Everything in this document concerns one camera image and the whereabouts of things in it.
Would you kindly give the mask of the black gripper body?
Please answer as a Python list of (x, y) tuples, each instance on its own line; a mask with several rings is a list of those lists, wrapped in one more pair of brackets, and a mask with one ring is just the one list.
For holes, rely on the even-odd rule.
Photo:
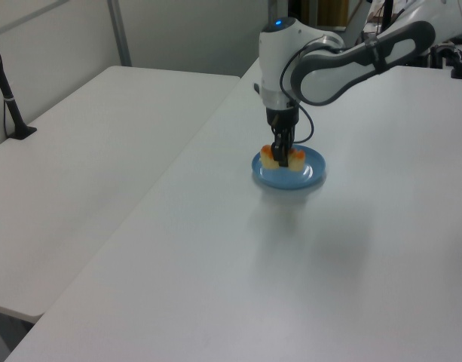
[(266, 108), (268, 125), (277, 131), (291, 129), (296, 126), (299, 120), (299, 108), (292, 107), (284, 110)]

